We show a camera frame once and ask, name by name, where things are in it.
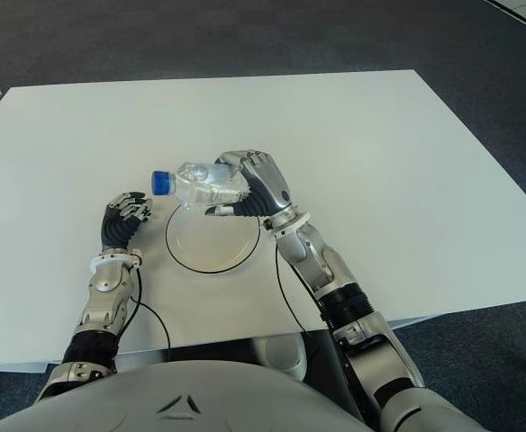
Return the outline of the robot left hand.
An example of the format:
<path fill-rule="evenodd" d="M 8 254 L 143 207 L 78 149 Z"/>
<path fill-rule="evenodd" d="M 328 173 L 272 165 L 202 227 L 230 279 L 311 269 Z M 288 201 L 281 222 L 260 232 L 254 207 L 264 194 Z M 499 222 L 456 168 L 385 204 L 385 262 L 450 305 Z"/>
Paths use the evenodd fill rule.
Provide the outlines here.
<path fill-rule="evenodd" d="M 151 215 L 152 200 L 141 192 L 120 193 L 105 207 L 101 223 L 102 250 L 127 249 L 141 224 Z"/>

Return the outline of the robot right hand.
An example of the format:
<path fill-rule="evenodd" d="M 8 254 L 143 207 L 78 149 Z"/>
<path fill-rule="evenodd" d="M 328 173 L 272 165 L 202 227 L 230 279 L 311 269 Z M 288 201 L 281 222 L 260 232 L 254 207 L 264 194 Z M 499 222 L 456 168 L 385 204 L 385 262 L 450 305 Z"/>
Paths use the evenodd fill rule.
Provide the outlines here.
<path fill-rule="evenodd" d="M 268 153 L 229 151 L 222 153 L 216 162 L 237 167 L 247 180 L 249 193 L 240 202 L 208 208 L 206 216 L 270 217 L 292 204 L 286 180 Z"/>

